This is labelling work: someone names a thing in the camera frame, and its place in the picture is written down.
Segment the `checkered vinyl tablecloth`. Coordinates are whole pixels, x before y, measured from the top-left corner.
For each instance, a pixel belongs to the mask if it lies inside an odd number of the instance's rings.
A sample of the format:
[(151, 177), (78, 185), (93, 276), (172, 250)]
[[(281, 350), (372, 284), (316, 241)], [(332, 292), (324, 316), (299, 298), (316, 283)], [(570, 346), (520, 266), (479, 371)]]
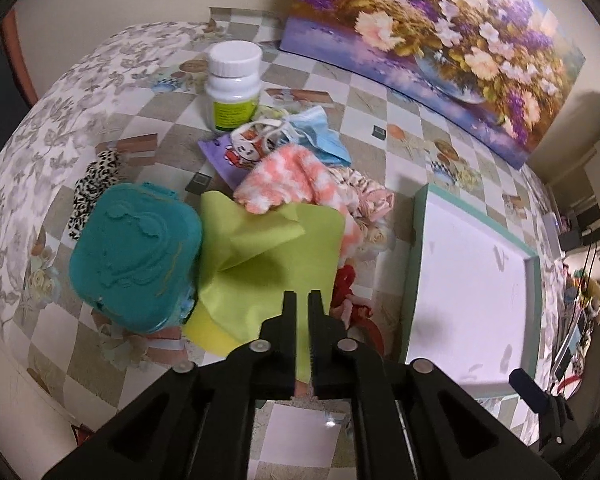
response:
[[(385, 240), (387, 248), (367, 248), (353, 263), (353, 288), (373, 303), (388, 352), (400, 350), (413, 204), (423, 185), (444, 188), (546, 255), (542, 214), (548, 198), (542, 182), (527, 168), (512, 168), (441, 115), (362, 76), (279, 51), (282, 26), (268, 14), (215, 9), (208, 26), (178, 26), (179, 47), (161, 47), (160, 40), (174, 29), (171, 23), (133, 26), (81, 58), (45, 92), (50, 111), (36, 118), (40, 129), (67, 129), (69, 105), (87, 98), (90, 106), (78, 127), (91, 142), (144, 133), (158, 138), (155, 162), (125, 165), (122, 179), (167, 186), (196, 204), (202, 192), (224, 191), (225, 183), (199, 146), (208, 136), (202, 81), (178, 76), (176, 69), (217, 41), (252, 40), (264, 49), (264, 102), (301, 110), (300, 92), (314, 92), (354, 168), (393, 192), (393, 211), (370, 230), (372, 239)], [(52, 399), (78, 422), (97, 428), (163, 373), (166, 356), (133, 338), (112, 338), (69, 284), (74, 246), (69, 206), (76, 181), (93, 157), (91, 148), (71, 156), (65, 179), (50, 193), (43, 231), (45, 279), (53, 297), (42, 307), (18, 310), (9, 343)]]

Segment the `leopard print scrunchie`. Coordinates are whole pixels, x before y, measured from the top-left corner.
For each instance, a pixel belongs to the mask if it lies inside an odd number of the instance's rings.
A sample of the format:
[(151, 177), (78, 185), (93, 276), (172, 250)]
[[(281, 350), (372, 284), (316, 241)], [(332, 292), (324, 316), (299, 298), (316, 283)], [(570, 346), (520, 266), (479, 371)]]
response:
[(68, 221), (69, 237), (78, 240), (100, 196), (119, 181), (120, 155), (103, 150), (91, 162), (81, 179), (76, 180), (72, 211)]

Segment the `blue surgical face mask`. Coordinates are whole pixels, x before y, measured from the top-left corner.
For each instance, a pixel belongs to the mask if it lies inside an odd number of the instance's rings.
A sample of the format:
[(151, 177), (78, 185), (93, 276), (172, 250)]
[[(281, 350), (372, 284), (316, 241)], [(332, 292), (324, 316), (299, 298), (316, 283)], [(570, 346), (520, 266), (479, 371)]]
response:
[(253, 122), (257, 133), (264, 137), (267, 153), (287, 144), (298, 144), (325, 166), (350, 167), (352, 164), (349, 151), (340, 141), (339, 134), (329, 128), (326, 110), (321, 106), (312, 106), (299, 113), (260, 106)]

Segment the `white pill bottle green label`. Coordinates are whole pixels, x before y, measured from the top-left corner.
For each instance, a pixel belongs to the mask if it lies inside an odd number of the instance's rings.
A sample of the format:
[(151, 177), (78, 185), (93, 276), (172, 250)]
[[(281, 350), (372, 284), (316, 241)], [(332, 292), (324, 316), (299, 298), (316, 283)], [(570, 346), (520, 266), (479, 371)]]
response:
[(259, 106), (262, 49), (250, 41), (222, 41), (208, 50), (207, 61), (209, 126), (215, 132), (231, 132), (250, 122)]

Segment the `lime green felt cloth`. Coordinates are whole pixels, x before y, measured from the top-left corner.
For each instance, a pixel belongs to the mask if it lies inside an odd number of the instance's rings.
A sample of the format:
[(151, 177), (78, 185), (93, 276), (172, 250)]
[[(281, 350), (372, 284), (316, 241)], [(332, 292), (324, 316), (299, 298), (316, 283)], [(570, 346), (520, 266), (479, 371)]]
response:
[(228, 356), (257, 339), (265, 320), (280, 315), (284, 292), (291, 290), (298, 302), (296, 379), (309, 382), (308, 296), (318, 290), (329, 309), (343, 216), (300, 203), (250, 214), (216, 191), (201, 195), (199, 212), (198, 301), (184, 335), (204, 351)]

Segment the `pink white fuzzy cloth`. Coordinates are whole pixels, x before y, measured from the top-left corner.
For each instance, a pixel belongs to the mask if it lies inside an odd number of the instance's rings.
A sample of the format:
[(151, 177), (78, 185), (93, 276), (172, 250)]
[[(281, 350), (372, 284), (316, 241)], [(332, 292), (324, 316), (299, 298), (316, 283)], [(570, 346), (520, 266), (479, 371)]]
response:
[(335, 209), (344, 219), (341, 261), (352, 258), (363, 243), (363, 232), (352, 214), (358, 200), (303, 146), (287, 144), (265, 156), (238, 185), (233, 198), (250, 214), (295, 203)]

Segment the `pink floral scrunchie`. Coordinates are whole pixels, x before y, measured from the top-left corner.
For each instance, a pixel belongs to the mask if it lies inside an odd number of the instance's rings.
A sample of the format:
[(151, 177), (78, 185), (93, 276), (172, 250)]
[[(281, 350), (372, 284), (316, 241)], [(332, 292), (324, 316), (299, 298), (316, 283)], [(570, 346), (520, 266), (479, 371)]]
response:
[(394, 194), (366, 174), (350, 167), (333, 166), (328, 170), (338, 192), (363, 237), (361, 255), (378, 255), (391, 245), (385, 218), (393, 210)]

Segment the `grey floral tablecloth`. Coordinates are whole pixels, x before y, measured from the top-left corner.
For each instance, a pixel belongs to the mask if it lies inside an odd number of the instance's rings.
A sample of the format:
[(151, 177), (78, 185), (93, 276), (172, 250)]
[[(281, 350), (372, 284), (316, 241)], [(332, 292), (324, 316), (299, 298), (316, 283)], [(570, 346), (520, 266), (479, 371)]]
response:
[(81, 155), (100, 142), (119, 96), (206, 23), (130, 26), (69, 68), (31, 108), (0, 153), (0, 328), (14, 315), (36, 232)]

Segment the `red fabric scrunchie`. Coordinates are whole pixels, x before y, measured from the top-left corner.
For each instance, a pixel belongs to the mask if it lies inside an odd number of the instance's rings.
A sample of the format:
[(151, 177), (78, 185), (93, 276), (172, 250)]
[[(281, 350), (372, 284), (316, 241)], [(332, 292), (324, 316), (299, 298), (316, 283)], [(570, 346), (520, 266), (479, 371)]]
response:
[(343, 322), (346, 330), (355, 328), (381, 356), (385, 353), (384, 338), (373, 320), (374, 308), (369, 299), (356, 296), (352, 290), (356, 278), (354, 267), (345, 264), (336, 273), (329, 314)]

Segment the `white tray teal rim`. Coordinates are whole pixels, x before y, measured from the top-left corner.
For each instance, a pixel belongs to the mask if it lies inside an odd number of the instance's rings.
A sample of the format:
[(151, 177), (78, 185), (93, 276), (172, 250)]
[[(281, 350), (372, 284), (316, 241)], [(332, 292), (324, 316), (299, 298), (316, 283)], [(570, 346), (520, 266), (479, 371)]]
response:
[(477, 399), (533, 375), (542, 314), (539, 256), (504, 226), (433, 184), (415, 195), (402, 308), (406, 364), (433, 362)]

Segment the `teal plastic toy case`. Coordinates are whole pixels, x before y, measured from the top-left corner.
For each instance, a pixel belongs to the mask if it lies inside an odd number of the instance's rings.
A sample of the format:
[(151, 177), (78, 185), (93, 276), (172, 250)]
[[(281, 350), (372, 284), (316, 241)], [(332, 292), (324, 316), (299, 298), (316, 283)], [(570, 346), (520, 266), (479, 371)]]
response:
[(73, 248), (76, 296), (133, 333), (178, 326), (196, 298), (201, 220), (178, 193), (119, 183), (99, 197)]

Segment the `purple cartoon snack packet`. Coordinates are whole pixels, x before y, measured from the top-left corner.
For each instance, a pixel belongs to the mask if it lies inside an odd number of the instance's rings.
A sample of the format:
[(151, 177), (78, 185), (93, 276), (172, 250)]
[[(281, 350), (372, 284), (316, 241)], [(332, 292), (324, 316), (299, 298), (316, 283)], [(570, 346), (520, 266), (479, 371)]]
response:
[(198, 146), (216, 173), (234, 190), (266, 156), (263, 141), (259, 133), (249, 129), (202, 140)]

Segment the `floral canvas painting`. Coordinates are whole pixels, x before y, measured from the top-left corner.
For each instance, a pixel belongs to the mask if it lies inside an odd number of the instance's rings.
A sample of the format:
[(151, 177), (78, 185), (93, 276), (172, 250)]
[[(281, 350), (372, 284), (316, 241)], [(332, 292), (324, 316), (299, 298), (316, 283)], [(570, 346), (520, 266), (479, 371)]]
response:
[(513, 167), (584, 63), (541, 0), (296, 0), (280, 46), (426, 105)]

